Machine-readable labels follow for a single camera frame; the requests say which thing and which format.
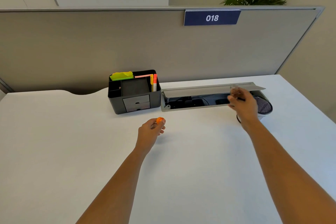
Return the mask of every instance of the black desk organizer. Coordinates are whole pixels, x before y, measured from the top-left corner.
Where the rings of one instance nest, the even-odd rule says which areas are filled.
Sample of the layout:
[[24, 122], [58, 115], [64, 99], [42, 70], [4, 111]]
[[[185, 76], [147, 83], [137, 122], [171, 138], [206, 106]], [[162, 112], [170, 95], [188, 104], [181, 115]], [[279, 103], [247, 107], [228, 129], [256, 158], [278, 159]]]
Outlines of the black desk organizer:
[[[133, 76], [156, 74], [155, 70], [133, 72]], [[157, 80], [156, 91], [151, 91], [151, 78], [141, 77], [112, 81], [109, 77], [108, 98], [116, 114], [134, 112], [161, 105], [161, 87]]]

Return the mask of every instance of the gray cubicle panel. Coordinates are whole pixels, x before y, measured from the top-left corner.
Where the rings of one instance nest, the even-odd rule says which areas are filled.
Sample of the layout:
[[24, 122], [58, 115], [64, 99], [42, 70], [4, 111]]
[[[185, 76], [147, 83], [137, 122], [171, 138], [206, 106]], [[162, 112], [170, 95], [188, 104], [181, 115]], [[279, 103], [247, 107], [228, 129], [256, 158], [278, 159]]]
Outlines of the gray cubicle panel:
[[244, 6], [236, 25], [183, 26], [185, 8], [0, 10], [0, 78], [17, 92], [275, 74], [323, 7]]

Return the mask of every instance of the number sign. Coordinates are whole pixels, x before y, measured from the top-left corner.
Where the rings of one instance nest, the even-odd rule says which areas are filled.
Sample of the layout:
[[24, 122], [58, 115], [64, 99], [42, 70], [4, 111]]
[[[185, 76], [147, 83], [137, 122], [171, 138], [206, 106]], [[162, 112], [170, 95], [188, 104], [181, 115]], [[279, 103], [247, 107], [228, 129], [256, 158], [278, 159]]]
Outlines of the number sign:
[[241, 10], [186, 10], [184, 14], [185, 26], [205, 25], [235, 25]]

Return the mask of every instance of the open tray lid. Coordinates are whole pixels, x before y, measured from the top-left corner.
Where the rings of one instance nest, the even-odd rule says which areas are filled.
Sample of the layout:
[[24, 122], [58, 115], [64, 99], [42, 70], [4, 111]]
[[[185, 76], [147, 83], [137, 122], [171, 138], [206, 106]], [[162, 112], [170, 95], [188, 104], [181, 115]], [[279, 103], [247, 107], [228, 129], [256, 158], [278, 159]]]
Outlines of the open tray lid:
[[[175, 89], [163, 89], [162, 92], [166, 98], [180, 98], [189, 96], [202, 96], [212, 94], [230, 93], [230, 86], [232, 84], [210, 85], [210, 86], [195, 86]], [[265, 88], [255, 85], [253, 82], [237, 83], [248, 91], [264, 90]]]

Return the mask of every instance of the small drawer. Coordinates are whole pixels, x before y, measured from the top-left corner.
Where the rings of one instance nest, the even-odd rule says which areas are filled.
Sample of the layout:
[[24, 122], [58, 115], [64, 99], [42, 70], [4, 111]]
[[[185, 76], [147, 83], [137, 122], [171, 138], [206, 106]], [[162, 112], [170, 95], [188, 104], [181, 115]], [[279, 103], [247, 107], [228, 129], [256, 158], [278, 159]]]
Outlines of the small drawer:
[[138, 110], [149, 109], [150, 107], [151, 107], [150, 102], [138, 103], [138, 104], [133, 104], [133, 105], [125, 105], [127, 112], [134, 112]]
[[125, 106], [146, 103], [146, 102], [149, 102], [149, 95], [143, 95], [143, 96], [138, 96], [138, 97], [133, 97], [133, 98], [124, 98], [123, 101], [124, 101]]

